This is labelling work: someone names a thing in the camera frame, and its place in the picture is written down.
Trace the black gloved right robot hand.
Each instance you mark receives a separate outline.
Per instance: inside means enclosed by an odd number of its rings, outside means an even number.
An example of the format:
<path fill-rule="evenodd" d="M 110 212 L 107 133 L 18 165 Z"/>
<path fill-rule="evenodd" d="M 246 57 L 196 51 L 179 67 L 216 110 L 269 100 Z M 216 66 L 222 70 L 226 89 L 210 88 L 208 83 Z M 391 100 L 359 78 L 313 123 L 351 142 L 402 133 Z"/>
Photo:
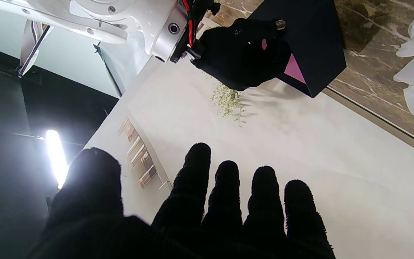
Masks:
<path fill-rule="evenodd" d="M 192 64 L 231 90 L 258 87 L 282 74 L 289 62 L 289 46 L 281 39 L 286 22 L 282 19 L 237 19 L 232 25 L 203 33 L 204 47 Z"/>

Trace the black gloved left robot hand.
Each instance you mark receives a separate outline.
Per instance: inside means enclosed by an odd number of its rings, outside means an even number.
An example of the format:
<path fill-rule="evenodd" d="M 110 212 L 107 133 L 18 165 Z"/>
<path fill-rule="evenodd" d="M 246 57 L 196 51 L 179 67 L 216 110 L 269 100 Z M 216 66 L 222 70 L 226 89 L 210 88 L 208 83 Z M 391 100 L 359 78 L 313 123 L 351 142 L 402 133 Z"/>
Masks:
<path fill-rule="evenodd" d="M 242 220 L 239 170 L 222 162 L 209 197 L 211 149 L 194 144 L 151 224 L 125 216 L 121 166 L 85 149 L 74 160 L 29 259 L 334 259 L 311 190 L 256 169 Z"/>

